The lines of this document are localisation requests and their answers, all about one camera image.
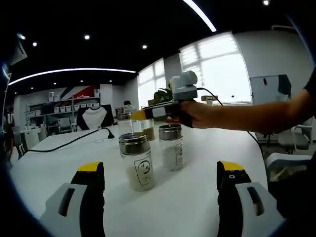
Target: led light strip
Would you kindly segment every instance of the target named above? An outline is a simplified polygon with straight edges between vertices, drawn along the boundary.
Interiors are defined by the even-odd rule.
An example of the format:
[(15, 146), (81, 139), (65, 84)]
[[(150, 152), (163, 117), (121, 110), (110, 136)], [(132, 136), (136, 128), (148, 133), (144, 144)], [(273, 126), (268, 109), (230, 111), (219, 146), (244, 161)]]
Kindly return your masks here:
[(69, 68), (69, 69), (59, 69), (59, 70), (52, 70), (42, 73), (36, 73), (33, 75), (29, 75), (27, 77), (20, 78), (18, 80), (15, 80), (13, 82), (10, 82), (9, 85), (13, 85), (19, 81), (25, 80), (27, 78), (37, 77), (40, 75), (50, 74), (50, 73), (59, 73), (59, 72), (69, 72), (69, 71), (113, 71), (113, 72), (122, 72), (122, 73), (136, 73), (135, 71), (129, 71), (129, 70), (121, 70), (121, 69), (111, 69), (111, 68)]
[(190, 8), (193, 9), (193, 11), (195, 11), (199, 17), (207, 24), (207, 26), (209, 27), (209, 29), (212, 32), (216, 32), (216, 28), (215, 26), (212, 24), (212, 22), (207, 18), (207, 16), (204, 14), (204, 12), (198, 7), (198, 5), (195, 4), (194, 1), (192, 0), (183, 0), (187, 5), (189, 5)]

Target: black ceiling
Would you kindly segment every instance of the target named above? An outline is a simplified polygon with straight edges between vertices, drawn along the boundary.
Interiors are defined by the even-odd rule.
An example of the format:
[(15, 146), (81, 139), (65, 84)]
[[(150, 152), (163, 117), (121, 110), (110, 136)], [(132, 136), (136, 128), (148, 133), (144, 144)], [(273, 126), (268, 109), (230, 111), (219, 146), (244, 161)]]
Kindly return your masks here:
[[(195, 0), (217, 33), (268, 30), (289, 25), (285, 16), (262, 0)], [(26, 40), (28, 58), (11, 67), (11, 81), (31, 74), (66, 68), (113, 68), (140, 71), (196, 40), (213, 35), (182, 0), (78, 2), (66, 6), (29, 4), (15, 8), (12, 23)], [(90, 35), (90, 40), (83, 38)], [(79, 71), (29, 78), (9, 93), (30, 93), (81, 84), (124, 84), (134, 74)]]

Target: jar label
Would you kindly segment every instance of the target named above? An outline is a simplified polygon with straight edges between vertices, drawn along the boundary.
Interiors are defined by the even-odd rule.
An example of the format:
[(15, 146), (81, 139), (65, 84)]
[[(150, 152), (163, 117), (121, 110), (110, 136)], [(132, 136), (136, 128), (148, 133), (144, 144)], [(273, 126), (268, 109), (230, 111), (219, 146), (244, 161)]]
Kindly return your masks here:
[(144, 159), (134, 161), (137, 177), (141, 185), (151, 184), (153, 182), (153, 168), (150, 155)]
[(182, 151), (182, 148), (183, 148), (182, 143), (176, 145), (176, 165), (183, 164), (183, 158), (182, 158), (183, 151)]

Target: cable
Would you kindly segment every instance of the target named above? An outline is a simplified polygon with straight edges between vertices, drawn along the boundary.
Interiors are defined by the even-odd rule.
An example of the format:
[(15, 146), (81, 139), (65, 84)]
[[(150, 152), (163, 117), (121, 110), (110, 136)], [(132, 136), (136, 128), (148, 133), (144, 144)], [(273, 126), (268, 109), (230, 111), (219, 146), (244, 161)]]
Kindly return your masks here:
[(101, 128), (99, 128), (99, 129), (97, 129), (97, 130), (95, 130), (95, 131), (92, 131), (92, 132), (90, 132), (90, 133), (88, 133), (88, 134), (85, 134), (85, 135), (83, 135), (83, 136), (81, 136), (81, 137), (78, 137), (78, 138), (76, 138), (75, 140), (72, 140), (72, 141), (70, 141), (70, 142), (68, 142), (68, 143), (66, 143), (66, 144), (64, 144), (64, 145), (61, 145), (61, 146), (59, 146), (59, 147), (56, 147), (56, 148), (54, 148), (54, 149), (50, 149), (50, 150), (28, 150), (29, 152), (53, 152), (53, 151), (55, 151), (55, 150), (57, 150), (57, 149), (59, 149), (59, 148), (62, 148), (62, 147), (64, 147), (64, 146), (66, 146), (66, 145), (69, 145), (69, 144), (71, 144), (71, 143), (73, 143), (73, 142), (75, 142), (75, 141), (77, 141), (77, 140), (79, 140), (79, 139), (81, 139), (81, 138), (83, 138), (83, 137), (86, 137), (86, 136), (88, 136), (88, 135), (90, 135), (90, 134), (92, 134), (92, 133), (95, 133), (95, 132), (97, 132), (97, 131), (99, 131), (99, 130), (101, 130), (101, 129), (106, 129), (106, 130), (108, 130), (108, 132), (109, 132), (109, 135), (108, 135), (108, 139), (112, 139), (112, 138), (114, 138), (114, 135), (113, 135), (113, 133), (107, 128), (107, 127), (101, 127)]
[[(216, 97), (212, 92), (210, 92), (208, 89), (205, 89), (203, 87), (198, 87), (197, 90), (206, 90), (208, 93), (210, 93), (212, 96)], [(220, 103), (221, 106), (224, 106), (222, 104), (222, 102), (220, 102), (220, 100), (217, 98), (217, 101)], [(263, 158), (263, 150), (258, 142), (258, 140), (249, 132), (249, 131), (246, 131), (252, 138), (253, 140), (255, 140), (255, 142), (258, 144), (259, 148), (260, 148), (260, 151), (261, 151), (261, 155), (262, 155), (262, 158)]]

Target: silver jar lid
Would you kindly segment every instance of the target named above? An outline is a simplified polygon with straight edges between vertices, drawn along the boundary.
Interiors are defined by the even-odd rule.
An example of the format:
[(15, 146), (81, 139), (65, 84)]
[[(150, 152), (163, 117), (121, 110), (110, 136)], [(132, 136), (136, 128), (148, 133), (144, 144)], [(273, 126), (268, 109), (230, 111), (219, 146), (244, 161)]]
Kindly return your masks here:
[(118, 120), (128, 120), (130, 119), (131, 113), (118, 114)]
[(176, 140), (182, 138), (181, 125), (168, 124), (159, 127), (159, 139), (161, 140)]
[(147, 135), (127, 133), (119, 137), (119, 149), (124, 155), (139, 155), (150, 149)]

